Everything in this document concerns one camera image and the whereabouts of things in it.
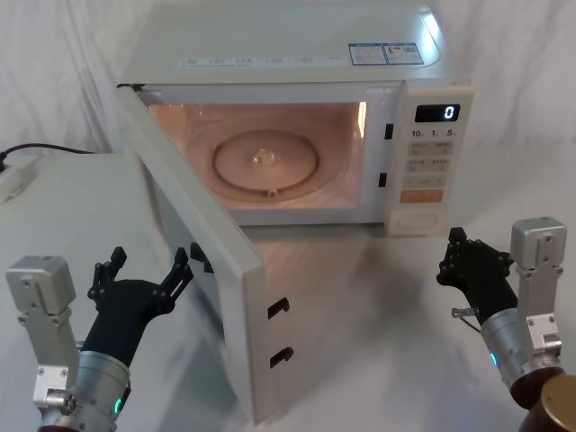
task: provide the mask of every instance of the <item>microwave oven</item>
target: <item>microwave oven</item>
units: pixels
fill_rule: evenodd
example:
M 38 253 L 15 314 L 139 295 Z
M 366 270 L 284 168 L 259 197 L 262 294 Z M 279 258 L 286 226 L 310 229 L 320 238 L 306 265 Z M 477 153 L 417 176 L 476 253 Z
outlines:
M 261 421 L 278 383 L 299 379 L 283 311 L 305 300 L 275 289 L 290 275 L 240 227 L 442 232 L 473 88 L 413 4 L 158 5 L 122 82 L 120 136 L 156 247 L 191 250 L 202 331 Z

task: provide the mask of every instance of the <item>microwave label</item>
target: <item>microwave label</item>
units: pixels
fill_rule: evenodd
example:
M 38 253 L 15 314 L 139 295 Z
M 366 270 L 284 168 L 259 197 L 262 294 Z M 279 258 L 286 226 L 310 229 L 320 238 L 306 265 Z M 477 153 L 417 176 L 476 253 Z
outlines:
M 381 43 L 348 43 L 354 66 L 383 66 L 388 64 Z
M 349 43 L 354 66 L 423 65 L 416 43 Z
M 415 43 L 383 43 L 389 65 L 423 65 Z
M 334 68 L 349 65 L 345 57 L 194 57 L 180 58 L 176 68 Z

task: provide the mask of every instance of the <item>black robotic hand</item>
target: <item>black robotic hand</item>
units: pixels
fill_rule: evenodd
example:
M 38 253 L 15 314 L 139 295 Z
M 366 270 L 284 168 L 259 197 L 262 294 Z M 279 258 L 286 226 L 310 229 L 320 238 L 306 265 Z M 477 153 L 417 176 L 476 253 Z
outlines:
M 109 262 L 95 266 L 88 298 L 96 303 L 98 316 L 82 351 L 106 354 L 130 367 L 148 323 L 174 309 L 176 299 L 194 276 L 182 247 L 176 251 L 172 270 L 161 284 L 114 281 L 125 262 L 124 250 L 117 247 Z
M 478 310 L 481 325 L 496 312 L 517 307 L 518 299 L 506 281 L 514 262 L 508 252 L 469 240 L 460 227 L 450 229 L 448 240 L 436 280 L 462 291 L 470 306 Z

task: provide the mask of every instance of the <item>microwave door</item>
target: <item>microwave door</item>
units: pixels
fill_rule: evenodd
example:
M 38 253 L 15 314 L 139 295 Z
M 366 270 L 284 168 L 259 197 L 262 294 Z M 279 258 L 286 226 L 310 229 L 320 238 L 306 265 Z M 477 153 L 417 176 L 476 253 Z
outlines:
M 187 291 L 250 420 L 272 408 L 266 270 L 261 256 L 130 87 L 115 90 L 121 139 L 135 155 L 157 238 L 184 247 L 194 272 Z

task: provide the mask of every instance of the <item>robotic arm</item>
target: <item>robotic arm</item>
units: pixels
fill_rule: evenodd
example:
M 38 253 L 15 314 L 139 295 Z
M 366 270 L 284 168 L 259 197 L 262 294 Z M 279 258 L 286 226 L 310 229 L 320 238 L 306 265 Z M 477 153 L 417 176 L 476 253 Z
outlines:
M 18 320 L 28 330 L 38 360 L 34 403 L 40 432 L 113 432 L 131 392 L 132 358 L 148 323 L 175 307 L 192 280 L 183 248 L 158 285 L 114 281 L 124 265 L 121 247 L 97 264 L 88 297 L 98 316 L 78 351 L 68 305 L 76 298 L 67 262 L 59 256 L 26 256 L 6 273 Z
M 530 410 L 521 432 L 576 431 L 576 377 L 562 369 L 554 317 L 565 242 L 566 227 L 549 217 L 517 221 L 510 254 L 453 228 L 436 277 L 465 295 L 502 381 L 514 401 Z M 518 297 L 506 281 L 514 261 Z

